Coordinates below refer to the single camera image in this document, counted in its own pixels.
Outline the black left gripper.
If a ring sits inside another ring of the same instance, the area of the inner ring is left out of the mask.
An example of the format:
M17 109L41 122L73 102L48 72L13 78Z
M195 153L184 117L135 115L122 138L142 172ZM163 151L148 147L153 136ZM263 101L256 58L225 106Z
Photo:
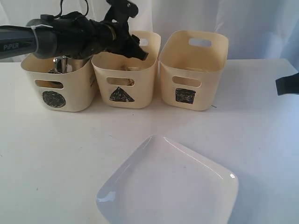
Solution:
M148 52L141 48L140 39L136 35L130 35L127 22L99 22L95 20L89 20L89 22L93 28L88 43L89 56L106 51L141 61L147 59Z

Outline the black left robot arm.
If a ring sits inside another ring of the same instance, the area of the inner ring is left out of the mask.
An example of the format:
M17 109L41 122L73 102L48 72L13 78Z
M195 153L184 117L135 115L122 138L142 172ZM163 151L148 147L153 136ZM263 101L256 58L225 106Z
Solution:
M34 19L25 27L0 27L2 59L30 53L39 59L85 59L106 51L144 61L148 53L139 44L139 38L129 33L128 26L90 20L79 12L51 21Z

